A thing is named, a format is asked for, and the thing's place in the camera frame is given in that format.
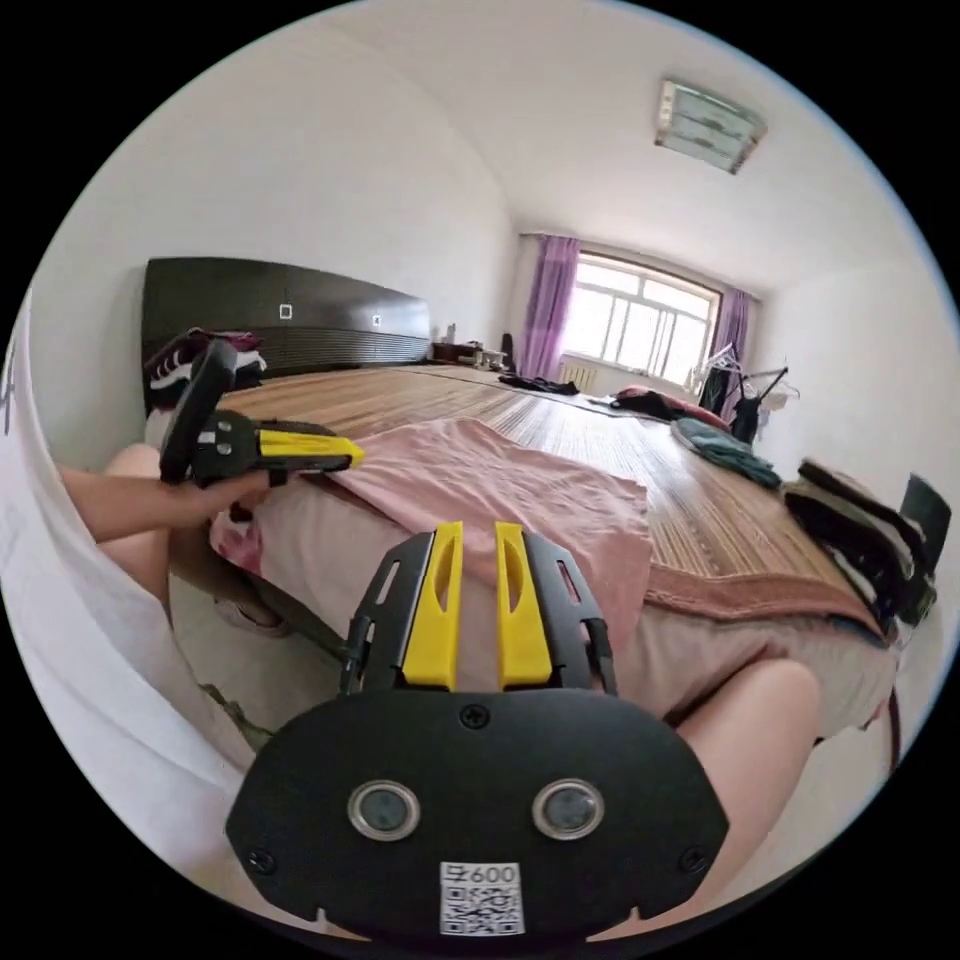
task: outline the hand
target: hand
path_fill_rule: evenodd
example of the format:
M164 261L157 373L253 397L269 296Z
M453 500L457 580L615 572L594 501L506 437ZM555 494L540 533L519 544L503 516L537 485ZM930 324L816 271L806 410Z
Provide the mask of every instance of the hand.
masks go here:
M229 510L234 503L253 510L266 499L270 489L270 475L266 470L220 480L204 489L190 482L178 484L171 488L177 499L175 526L197 526Z

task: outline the sticker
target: sticker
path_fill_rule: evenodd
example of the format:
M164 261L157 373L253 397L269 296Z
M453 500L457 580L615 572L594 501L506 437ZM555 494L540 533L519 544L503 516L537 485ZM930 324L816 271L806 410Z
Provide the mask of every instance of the sticker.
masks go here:
M509 937L523 932L520 864L440 864L441 934Z

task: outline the chair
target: chair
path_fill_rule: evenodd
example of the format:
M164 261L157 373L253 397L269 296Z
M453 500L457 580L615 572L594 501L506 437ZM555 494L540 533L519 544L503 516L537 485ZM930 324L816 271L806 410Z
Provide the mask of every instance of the chair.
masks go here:
M926 536L927 569L932 573L940 562L953 511L947 502L922 477L910 474L900 513L920 524Z
M949 505L926 480L911 473L900 514L919 524L923 530L926 572L932 577L947 540L952 515ZM899 614L900 619L911 626L916 626L926 617L933 597L923 577L915 578L915 583L916 595L911 597L906 609Z

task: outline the radiator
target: radiator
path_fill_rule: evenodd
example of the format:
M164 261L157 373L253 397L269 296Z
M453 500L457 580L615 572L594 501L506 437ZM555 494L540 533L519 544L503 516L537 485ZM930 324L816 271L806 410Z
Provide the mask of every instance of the radiator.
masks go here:
M578 363L576 360L566 359L560 364L560 383L572 383L581 393L590 393L593 381L597 376L597 368L587 363Z

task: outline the ceiling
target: ceiling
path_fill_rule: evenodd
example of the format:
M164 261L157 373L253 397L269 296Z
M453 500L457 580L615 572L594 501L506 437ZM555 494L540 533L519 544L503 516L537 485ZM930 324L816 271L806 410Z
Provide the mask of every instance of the ceiling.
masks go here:
M362 0L318 19L439 105L519 230L646 253L760 296L915 249L899 203L830 121L655 14L607 0ZM767 121L739 174L653 145L665 75Z

